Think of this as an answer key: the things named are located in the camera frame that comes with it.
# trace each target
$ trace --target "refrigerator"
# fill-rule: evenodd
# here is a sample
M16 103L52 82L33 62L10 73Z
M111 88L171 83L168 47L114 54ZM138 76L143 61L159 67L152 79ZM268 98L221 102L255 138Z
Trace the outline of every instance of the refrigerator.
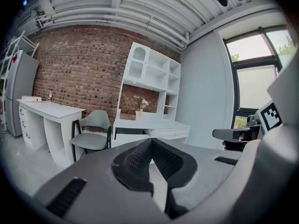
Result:
M5 94L5 116L8 131L15 137L22 134L19 102L23 95L32 96L33 83L39 61L23 50L16 52L11 61Z

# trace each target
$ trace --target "brick wall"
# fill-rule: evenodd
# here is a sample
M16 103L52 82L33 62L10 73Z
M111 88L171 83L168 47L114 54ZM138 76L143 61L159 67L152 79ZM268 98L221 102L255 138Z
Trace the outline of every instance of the brick wall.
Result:
M143 35L119 28L71 26L37 33L35 58L40 61L33 95L47 99L53 89L53 102L86 109L106 110L110 121L116 116L117 102L127 57L133 42L150 47L178 62L180 55ZM158 92L123 85L122 112L140 109L156 112Z

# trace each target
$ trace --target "white shelving unit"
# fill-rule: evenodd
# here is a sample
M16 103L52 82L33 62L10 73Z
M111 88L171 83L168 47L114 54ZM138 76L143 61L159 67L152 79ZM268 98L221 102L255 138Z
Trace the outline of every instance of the white shelving unit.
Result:
M128 56L122 82L159 92L155 117L157 119L175 120L180 73L180 63L149 47L134 42ZM169 104L166 104L166 96L169 96Z
M0 120L1 124L3 125L4 130L7 130L7 124L6 124L6 118L5 118L5 94L6 94L6 85L7 80L9 78L9 69L11 65L11 61L13 57L15 56L16 52L19 50L23 50L28 55L31 53L31 57L35 54L35 51L39 45L34 44L31 40L29 40L25 35L25 31L22 32L22 34L16 38L12 39L9 46L5 48L6 53L5 57L0 61L1 63L1 69L0 69Z

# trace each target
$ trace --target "drawer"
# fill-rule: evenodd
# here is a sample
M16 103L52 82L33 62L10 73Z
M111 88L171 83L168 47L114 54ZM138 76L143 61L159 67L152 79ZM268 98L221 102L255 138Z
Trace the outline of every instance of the drawer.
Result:
M23 131L25 131L25 132L27 132L27 133L29 133L28 132L28 122L27 121L25 121L25 120L22 120L22 119L20 119L20 122L21 122L21 128L22 128L22 130Z
M22 106L19 106L19 116L22 120L27 121L27 110Z
M184 129L155 129L153 132L152 138L164 138L164 137L188 137L189 135L189 128Z
M30 135L24 130L22 130L22 133L23 133L23 139L25 141L26 146L33 149L32 140L31 140Z

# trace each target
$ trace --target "window pane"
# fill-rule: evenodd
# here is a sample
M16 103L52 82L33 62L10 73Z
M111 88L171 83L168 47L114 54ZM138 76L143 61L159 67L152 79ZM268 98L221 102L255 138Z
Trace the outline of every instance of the window pane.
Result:
M227 44L232 61L241 61L261 56L271 56L271 52L261 35L246 37Z
M237 72L241 108L259 109L271 100L267 88L276 78L274 65L240 69Z
M283 30L268 32L267 35L279 55L282 66L285 67L290 62L290 59L293 57L295 51L295 46L292 42L289 31Z
M247 124L247 117L241 117L241 116L235 117L234 129L246 128L246 124Z

